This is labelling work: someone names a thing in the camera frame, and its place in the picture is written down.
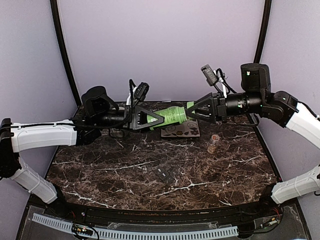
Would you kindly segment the green labelled supplement bottle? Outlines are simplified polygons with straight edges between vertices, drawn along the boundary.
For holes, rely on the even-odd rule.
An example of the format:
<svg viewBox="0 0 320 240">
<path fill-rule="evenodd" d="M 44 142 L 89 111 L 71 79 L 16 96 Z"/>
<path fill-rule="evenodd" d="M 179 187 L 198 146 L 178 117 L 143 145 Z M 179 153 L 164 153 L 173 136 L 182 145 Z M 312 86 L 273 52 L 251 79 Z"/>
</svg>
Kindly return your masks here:
<svg viewBox="0 0 320 240">
<path fill-rule="evenodd" d="M 151 131 L 157 128 L 166 128 L 174 125 L 180 125 L 189 120 L 183 106 L 171 106 L 165 109 L 153 111 L 153 113 L 164 117 L 164 122 L 149 127 Z"/>
</svg>

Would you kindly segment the clear pill bottle green label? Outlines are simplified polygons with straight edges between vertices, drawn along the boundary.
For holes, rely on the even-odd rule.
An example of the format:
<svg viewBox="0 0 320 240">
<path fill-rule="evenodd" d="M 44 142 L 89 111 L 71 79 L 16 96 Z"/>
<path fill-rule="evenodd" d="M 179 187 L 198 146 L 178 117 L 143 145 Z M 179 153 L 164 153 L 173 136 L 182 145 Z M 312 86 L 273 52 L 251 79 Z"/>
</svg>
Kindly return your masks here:
<svg viewBox="0 0 320 240">
<path fill-rule="evenodd" d="M 218 146 L 220 145 L 221 139 L 220 136 L 217 134 L 213 134 L 207 144 L 207 152 L 210 154 L 215 153 Z"/>
</svg>

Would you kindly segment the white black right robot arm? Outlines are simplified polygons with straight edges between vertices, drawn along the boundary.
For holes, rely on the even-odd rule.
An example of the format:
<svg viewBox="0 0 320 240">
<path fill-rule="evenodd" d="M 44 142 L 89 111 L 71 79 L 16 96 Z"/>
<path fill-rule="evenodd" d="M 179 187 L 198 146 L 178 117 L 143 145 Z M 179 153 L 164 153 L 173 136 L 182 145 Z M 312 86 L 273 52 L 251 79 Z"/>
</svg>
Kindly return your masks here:
<svg viewBox="0 0 320 240">
<path fill-rule="evenodd" d="M 305 103 L 285 91 L 271 91 L 270 70 L 266 64 L 246 63 L 241 65 L 242 93 L 225 95 L 209 93 L 185 110 L 188 117 L 209 123 L 226 121 L 227 117 L 243 114 L 258 114 L 287 128 L 314 146 L 320 146 L 320 117 Z M 266 217 L 288 200 L 317 192 L 320 189 L 320 168 L 284 182 L 268 185 L 255 205 L 255 213 Z"/>
</svg>

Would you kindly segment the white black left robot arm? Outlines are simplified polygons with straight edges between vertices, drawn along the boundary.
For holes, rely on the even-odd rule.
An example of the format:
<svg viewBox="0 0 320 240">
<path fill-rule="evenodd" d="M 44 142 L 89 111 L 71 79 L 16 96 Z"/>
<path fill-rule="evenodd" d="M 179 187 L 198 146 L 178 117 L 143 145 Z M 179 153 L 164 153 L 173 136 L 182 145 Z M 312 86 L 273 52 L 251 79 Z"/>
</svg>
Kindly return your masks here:
<svg viewBox="0 0 320 240">
<path fill-rule="evenodd" d="M 165 118 L 139 107 L 149 90 L 146 83 L 130 86 L 128 103 L 123 109 L 108 95 L 105 87 L 95 86 L 82 95 L 84 116 L 56 122 L 13 123 L 5 118 L 0 124 L 0 176 L 11 179 L 36 195 L 60 218 L 67 218 L 70 206 L 63 201 L 58 187 L 45 180 L 20 157 L 20 152 L 52 146 L 89 145 L 104 129 L 139 131 L 162 124 Z"/>
</svg>

